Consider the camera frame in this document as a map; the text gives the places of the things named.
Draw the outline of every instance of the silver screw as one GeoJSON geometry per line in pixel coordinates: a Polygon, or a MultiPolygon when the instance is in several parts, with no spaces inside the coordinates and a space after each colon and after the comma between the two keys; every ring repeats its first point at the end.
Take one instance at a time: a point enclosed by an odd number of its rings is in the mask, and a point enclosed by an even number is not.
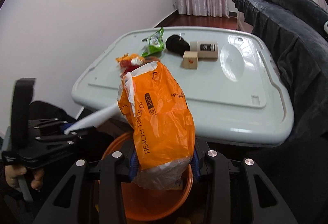
{"type": "Polygon", "coordinates": [[[245,164],[248,165],[248,166],[252,166],[252,165],[254,165],[254,161],[253,161],[253,159],[246,158],[245,159],[245,164]]]}
{"type": "Polygon", "coordinates": [[[215,150],[209,150],[209,151],[207,152],[207,154],[208,154],[209,156],[215,157],[215,156],[218,155],[218,152],[215,151],[215,150]]]}
{"type": "Polygon", "coordinates": [[[122,153],[120,151],[115,151],[114,153],[112,153],[112,157],[114,158],[119,158],[122,156],[122,153]]]}
{"type": "Polygon", "coordinates": [[[81,166],[83,166],[83,165],[85,164],[85,161],[84,161],[83,159],[80,159],[80,160],[76,161],[75,164],[76,164],[78,167],[81,167],[81,166]]]}

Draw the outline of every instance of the gray handle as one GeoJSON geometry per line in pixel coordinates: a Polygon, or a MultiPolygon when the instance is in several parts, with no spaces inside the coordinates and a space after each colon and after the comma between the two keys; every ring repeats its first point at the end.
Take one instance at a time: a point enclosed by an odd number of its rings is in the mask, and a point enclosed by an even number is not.
{"type": "Polygon", "coordinates": [[[28,188],[28,184],[26,182],[25,176],[19,176],[17,178],[18,183],[19,183],[19,187],[22,191],[23,194],[23,198],[26,202],[32,203],[33,202],[33,198],[31,196],[30,190],[28,188]]]}

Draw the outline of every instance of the human hand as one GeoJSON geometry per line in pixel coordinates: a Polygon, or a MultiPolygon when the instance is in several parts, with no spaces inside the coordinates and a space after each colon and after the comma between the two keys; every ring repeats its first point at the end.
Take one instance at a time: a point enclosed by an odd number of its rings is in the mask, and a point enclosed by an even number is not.
{"type": "MultiPolygon", "coordinates": [[[[23,176],[27,173],[27,169],[22,165],[5,166],[5,175],[8,185],[18,191],[20,191],[17,177],[23,176]]],[[[33,171],[34,179],[31,181],[31,187],[35,190],[39,190],[43,184],[44,170],[40,168],[33,171]]]]}

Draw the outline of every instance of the oval indentation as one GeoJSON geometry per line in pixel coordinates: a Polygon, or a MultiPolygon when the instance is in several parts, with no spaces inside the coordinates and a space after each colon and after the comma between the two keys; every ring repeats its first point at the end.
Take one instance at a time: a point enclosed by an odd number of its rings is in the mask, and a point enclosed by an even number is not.
{"type": "Polygon", "coordinates": [[[231,81],[238,81],[245,69],[245,61],[239,50],[227,44],[223,46],[220,54],[221,68],[224,75],[231,81]]]}

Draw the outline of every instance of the white bottle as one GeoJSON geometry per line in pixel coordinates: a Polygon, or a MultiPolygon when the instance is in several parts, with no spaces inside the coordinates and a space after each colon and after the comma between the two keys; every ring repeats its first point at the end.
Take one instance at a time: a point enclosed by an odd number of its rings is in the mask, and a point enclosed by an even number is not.
{"type": "Polygon", "coordinates": [[[190,51],[198,52],[198,58],[219,58],[217,42],[190,42],[190,51]]]}

